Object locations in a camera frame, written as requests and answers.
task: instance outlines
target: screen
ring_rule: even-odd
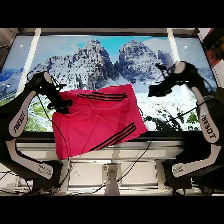
[[[18,36],[13,43],[0,74],[0,105],[15,97],[21,77],[24,76],[32,40],[32,36]],[[175,37],[175,42],[180,60],[196,66],[199,74],[209,83],[206,83],[206,87],[215,90],[217,84],[200,41],[197,38]],[[200,125],[196,112],[167,122],[196,106],[193,93],[185,85],[173,87],[172,93],[165,97],[148,97],[149,86],[163,80],[155,64],[170,68],[173,61],[168,37],[40,36],[30,77],[37,72],[48,71],[59,83],[67,84],[62,91],[98,90],[131,83],[149,131],[198,131]],[[44,96],[41,99],[47,108],[48,99]],[[54,111],[46,110],[52,117]],[[26,131],[52,131],[52,124],[37,97],[32,100],[28,114]]]

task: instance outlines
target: pink fabric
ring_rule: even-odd
[[[97,91],[71,90],[60,93],[72,99],[70,114],[53,114],[56,152],[65,159],[139,137],[147,131],[131,84]]]

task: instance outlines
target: striped shorts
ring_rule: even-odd
[[[147,131],[131,84],[97,91],[71,90],[60,95],[73,104],[69,114],[53,114],[53,122],[66,140],[53,124],[59,159],[119,144]]]

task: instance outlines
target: blue sky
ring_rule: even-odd
[[[25,65],[32,36],[18,36],[11,48],[4,65],[5,69],[22,68]],[[41,36],[35,52],[31,69],[38,63],[44,63],[49,57],[73,54],[78,48],[83,48],[91,39],[97,39],[107,50],[112,62],[118,60],[119,49],[131,40],[143,42],[156,54],[158,50],[170,53],[169,40],[166,37],[151,36]],[[175,38],[180,59],[194,64],[196,67],[208,67],[198,39]]]

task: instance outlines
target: pink shorts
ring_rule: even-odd
[[[131,84],[97,91],[71,90],[60,93],[72,99],[70,114],[53,114],[56,152],[59,159],[98,150],[139,137],[147,131]]]

